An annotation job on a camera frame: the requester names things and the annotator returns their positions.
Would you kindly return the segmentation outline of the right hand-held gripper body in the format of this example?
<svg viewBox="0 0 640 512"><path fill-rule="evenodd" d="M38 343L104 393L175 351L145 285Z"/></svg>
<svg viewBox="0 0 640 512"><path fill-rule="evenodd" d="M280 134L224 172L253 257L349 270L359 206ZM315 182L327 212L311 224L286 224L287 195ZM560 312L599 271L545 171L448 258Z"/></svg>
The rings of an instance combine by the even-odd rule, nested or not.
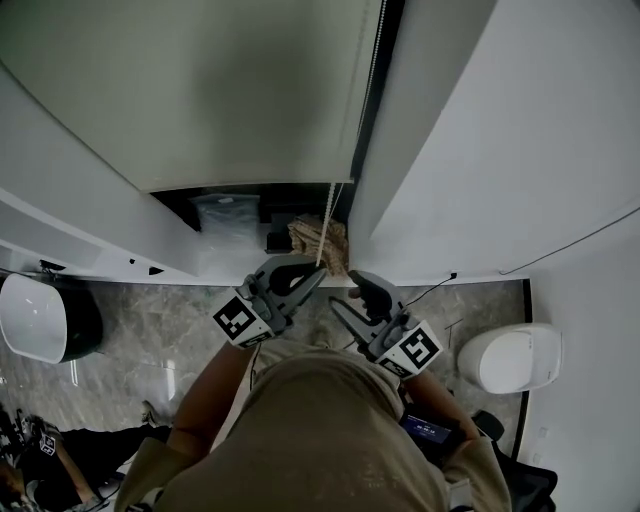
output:
<svg viewBox="0 0 640 512"><path fill-rule="evenodd" d="M428 323L402 303L386 318L362 316L360 323L365 357L401 380L420 374L443 351Z"/></svg>

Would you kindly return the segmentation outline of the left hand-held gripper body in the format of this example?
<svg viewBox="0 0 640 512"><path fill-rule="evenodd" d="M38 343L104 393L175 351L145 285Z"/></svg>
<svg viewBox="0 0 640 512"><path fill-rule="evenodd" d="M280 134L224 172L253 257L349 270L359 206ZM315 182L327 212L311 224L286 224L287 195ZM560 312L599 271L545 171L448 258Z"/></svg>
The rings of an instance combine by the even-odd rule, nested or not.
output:
<svg viewBox="0 0 640 512"><path fill-rule="evenodd" d="M225 340L248 349L281 335L292 325L283 313L292 279L249 274L240 286L222 294L214 307L214 325Z"/></svg>

